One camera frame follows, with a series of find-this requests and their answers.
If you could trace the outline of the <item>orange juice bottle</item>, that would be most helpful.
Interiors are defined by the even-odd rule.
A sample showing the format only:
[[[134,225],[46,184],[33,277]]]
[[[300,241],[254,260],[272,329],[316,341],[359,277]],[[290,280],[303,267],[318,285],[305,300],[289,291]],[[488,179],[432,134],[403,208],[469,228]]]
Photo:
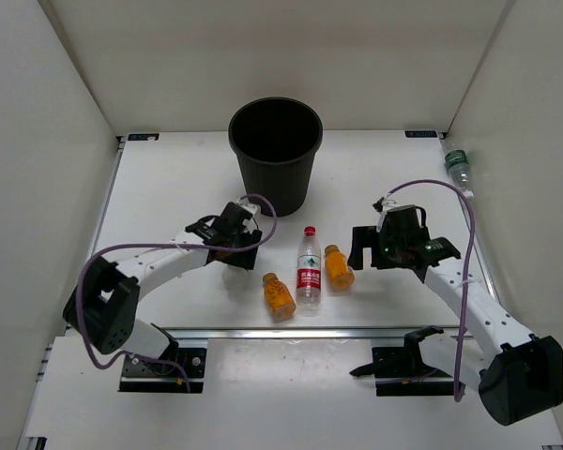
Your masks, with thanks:
[[[274,273],[263,276],[264,297],[274,321],[283,322],[294,315],[297,305],[288,290]]]
[[[331,288],[334,291],[346,291],[355,281],[352,269],[345,256],[336,245],[325,247],[325,268]]]

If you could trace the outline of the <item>clear bottle red label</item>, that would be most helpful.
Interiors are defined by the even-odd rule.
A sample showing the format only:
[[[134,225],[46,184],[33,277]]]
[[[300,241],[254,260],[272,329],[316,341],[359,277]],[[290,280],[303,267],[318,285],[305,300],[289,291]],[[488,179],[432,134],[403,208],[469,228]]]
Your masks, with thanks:
[[[313,314],[321,301],[321,247],[314,226],[304,229],[297,251],[297,304],[307,314]]]

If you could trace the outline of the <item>clear bottle green label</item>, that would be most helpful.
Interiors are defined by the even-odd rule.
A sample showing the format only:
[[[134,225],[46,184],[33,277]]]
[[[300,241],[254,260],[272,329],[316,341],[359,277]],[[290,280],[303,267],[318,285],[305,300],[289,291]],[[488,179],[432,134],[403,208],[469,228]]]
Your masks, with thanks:
[[[447,173],[453,185],[458,188],[467,199],[473,199],[471,188],[471,171],[466,152],[451,139],[443,141],[444,161]]]

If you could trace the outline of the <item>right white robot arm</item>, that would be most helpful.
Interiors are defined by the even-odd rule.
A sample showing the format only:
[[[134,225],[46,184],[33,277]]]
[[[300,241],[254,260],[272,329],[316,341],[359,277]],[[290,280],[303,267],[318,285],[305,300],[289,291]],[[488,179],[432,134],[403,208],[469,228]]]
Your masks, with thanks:
[[[378,205],[375,226],[352,231],[349,266],[363,267],[372,252],[378,270],[407,269],[464,320],[477,343],[467,349],[444,329],[428,325],[406,334],[403,347],[386,360],[352,370],[354,377],[403,366],[411,379],[442,371],[459,386],[478,392],[491,417],[509,426],[563,403],[563,350],[550,336],[538,337],[488,294],[446,238],[431,238],[426,212],[415,205]]]

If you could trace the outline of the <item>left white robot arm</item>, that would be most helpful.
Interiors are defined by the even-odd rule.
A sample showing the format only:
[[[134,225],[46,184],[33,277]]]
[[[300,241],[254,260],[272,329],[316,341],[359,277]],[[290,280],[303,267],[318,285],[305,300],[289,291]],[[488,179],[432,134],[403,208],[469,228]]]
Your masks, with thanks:
[[[229,202],[218,215],[202,217],[175,238],[159,244],[131,244],[120,261],[98,251],[85,264],[63,310],[66,323],[81,334],[88,355],[116,360],[126,356],[160,377],[187,377],[178,345],[163,329],[137,319],[141,300],[189,271],[218,262],[252,270],[257,249],[267,240],[256,224],[260,208],[247,198]]]

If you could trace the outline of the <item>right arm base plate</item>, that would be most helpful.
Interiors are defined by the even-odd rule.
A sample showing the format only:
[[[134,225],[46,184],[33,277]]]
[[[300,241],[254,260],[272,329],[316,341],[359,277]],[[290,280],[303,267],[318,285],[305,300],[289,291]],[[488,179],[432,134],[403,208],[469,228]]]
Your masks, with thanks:
[[[372,355],[375,363],[390,363],[390,366],[382,367],[375,371],[375,390],[379,398],[407,398],[407,397],[452,397],[452,378],[438,369],[426,368],[424,374],[429,376],[420,381],[408,383],[394,382],[390,380],[403,380],[414,378],[416,373],[408,362],[400,359],[393,363],[401,352],[401,347],[373,347]]]

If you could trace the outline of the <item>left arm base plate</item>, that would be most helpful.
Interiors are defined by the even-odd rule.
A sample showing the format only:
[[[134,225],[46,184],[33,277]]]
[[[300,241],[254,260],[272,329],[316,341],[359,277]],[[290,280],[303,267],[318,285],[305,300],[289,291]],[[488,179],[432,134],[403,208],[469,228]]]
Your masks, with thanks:
[[[188,381],[177,368],[124,359],[118,391],[122,393],[202,394],[205,380],[207,343],[205,340],[179,340],[176,362],[185,370]]]

